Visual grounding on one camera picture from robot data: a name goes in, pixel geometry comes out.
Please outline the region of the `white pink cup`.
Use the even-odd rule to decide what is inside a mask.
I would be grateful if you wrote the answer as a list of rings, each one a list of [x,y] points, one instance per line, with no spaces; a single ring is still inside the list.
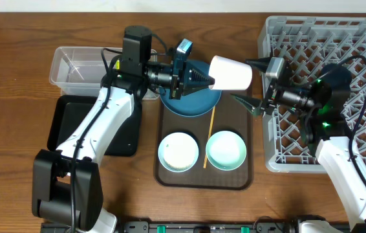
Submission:
[[[229,91],[246,90],[253,76],[249,65],[221,56],[213,57],[208,75],[215,80],[209,89]]]

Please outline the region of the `mint green small bowl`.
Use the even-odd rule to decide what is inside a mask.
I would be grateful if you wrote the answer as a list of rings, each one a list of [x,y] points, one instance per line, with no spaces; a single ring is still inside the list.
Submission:
[[[242,137],[232,131],[214,133],[206,143],[208,161],[222,171],[239,168],[246,160],[247,147]]]

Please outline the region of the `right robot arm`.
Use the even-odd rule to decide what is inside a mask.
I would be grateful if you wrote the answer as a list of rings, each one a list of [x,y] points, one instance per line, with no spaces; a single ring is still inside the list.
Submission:
[[[330,177],[348,217],[351,232],[366,232],[366,165],[355,141],[362,118],[350,128],[342,111],[350,96],[351,56],[322,68],[311,82],[295,84],[288,61],[280,57],[248,59],[270,83],[263,99],[233,95],[253,115],[269,115],[281,105],[299,117],[301,140]]]

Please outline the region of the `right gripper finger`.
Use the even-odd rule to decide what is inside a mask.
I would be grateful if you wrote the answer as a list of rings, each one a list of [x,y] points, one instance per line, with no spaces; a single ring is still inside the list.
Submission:
[[[246,59],[245,63],[253,69],[257,69],[260,72],[266,72],[271,59],[272,59],[271,57]]]
[[[251,96],[244,96],[239,94],[231,93],[231,97],[240,103],[246,110],[253,116],[259,116],[262,114],[261,104],[262,100],[253,98]]]

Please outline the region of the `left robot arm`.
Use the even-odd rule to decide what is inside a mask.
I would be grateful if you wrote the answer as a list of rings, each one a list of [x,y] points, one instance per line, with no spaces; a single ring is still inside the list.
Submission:
[[[152,39],[145,26],[124,30],[122,51],[105,61],[106,74],[87,116],[56,151],[40,150],[33,163],[32,214],[64,224],[70,232],[114,232],[117,218],[103,208],[99,167],[122,124],[148,90],[169,90],[180,99],[215,84],[188,60],[192,42],[171,51],[170,64],[151,61]]]

